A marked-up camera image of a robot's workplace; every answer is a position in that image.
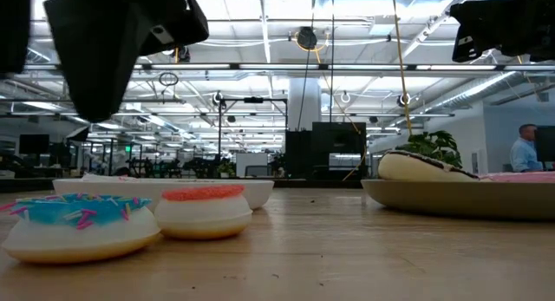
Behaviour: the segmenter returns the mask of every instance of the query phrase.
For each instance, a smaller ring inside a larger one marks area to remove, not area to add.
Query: blue shirt
[[[511,166],[514,172],[543,171],[544,166],[538,162],[533,141],[518,138],[511,148]]]

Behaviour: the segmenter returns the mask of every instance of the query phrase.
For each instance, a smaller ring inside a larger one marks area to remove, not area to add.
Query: wooden table
[[[23,265],[2,252],[0,300],[555,299],[555,225],[362,208],[362,193],[274,190],[237,238],[160,238],[103,263]],[[0,215],[0,240],[14,222]]]

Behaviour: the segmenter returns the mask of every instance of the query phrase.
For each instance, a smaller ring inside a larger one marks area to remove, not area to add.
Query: white column
[[[322,90],[317,78],[307,78],[306,85],[304,84],[304,78],[291,78],[289,80],[287,103],[289,110],[288,128],[290,131],[295,132],[303,129],[311,131],[312,122],[321,120],[321,93]]]

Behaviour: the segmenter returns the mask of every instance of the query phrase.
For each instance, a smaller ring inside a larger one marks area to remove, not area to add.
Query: donut
[[[70,264],[137,251],[160,232],[149,199],[71,193],[3,206],[19,217],[2,248],[23,262]]]
[[[384,180],[478,181],[478,176],[445,162],[402,150],[388,151],[380,159],[378,176]]]
[[[164,236],[221,239],[242,232],[252,210],[240,185],[203,186],[162,194],[154,216]]]

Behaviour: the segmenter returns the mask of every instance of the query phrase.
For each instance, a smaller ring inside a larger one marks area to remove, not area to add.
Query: yellow cable
[[[347,113],[345,113],[345,110],[343,109],[343,107],[341,107],[341,105],[339,104],[339,101],[337,101],[336,96],[334,95],[334,92],[331,91],[331,86],[330,86],[330,84],[328,83],[328,78],[326,77],[326,74],[325,74],[325,73],[322,73],[322,75],[323,75],[323,79],[324,79],[325,82],[326,82],[326,85],[328,86],[328,89],[330,90],[330,94],[331,94],[331,96],[333,97],[333,100],[336,101],[336,105],[339,107],[339,109],[340,109],[341,112],[343,113],[343,116],[344,116],[344,117],[347,117],[347,119],[349,119],[350,124],[353,125],[353,128],[355,129],[356,133],[360,135],[360,134],[361,134],[361,131],[356,127],[356,124],[353,122],[353,120],[350,118],[350,116],[347,115]],[[365,142],[364,142],[364,153],[362,154],[361,160],[358,162],[358,164],[356,165],[356,167],[353,168],[353,169],[349,172],[349,174],[347,174],[347,176],[345,176],[345,177],[343,178],[342,181],[345,181],[346,179],[348,179],[348,178],[357,170],[357,168],[359,168],[359,167],[362,165],[362,163],[366,160],[366,152],[367,152],[367,151],[368,151],[368,149],[366,148],[366,141],[365,141]]]
[[[405,85],[405,70],[402,63],[401,36],[399,34],[399,17],[397,16],[397,2],[393,0],[393,11],[395,13],[395,31],[397,33],[397,54],[399,55],[399,65],[401,66],[402,101],[404,103],[405,118],[407,120],[408,135],[413,134],[413,126],[410,122],[410,110],[408,109],[407,87]]]
[[[316,59],[318,60],[318,63],[320,63],[320,54],[318,54],[318,50],[315,50],[314,53],[316,54]]]
[[[519,58],[520,64],[524,64],[524,62],[522,62],[522,58],[520,58],[520,56],[517,56],[517,58]],[[536,91],[536,87],[534,86],[534,84],[532,83],[532,81],[530,80],[529,77],[525,76],[525,78],[528,80],[528,83],[530,83],[530,85],[532,85],[532,89],[534,90],[534,94],[536,95],[536,98],[537,98],[538,101],[539,101],[539,94],[538,94],[538,92]]]
[[[298,32],[295,33],[295,43],[297,44],[297,46],[298,46],[300,49],[302,49],[302,50],[304,50],[304,51],[320,51],[320,50],[322,50],[324,47],[327,46],[326,44],[324,44],[324,45],[320,46],[319,49],[303,49],[303,47],[298,43],[297,36],[298,36]],[[326,34],[326,42],[328,42],[329,39],[330,39],[330,36]]]

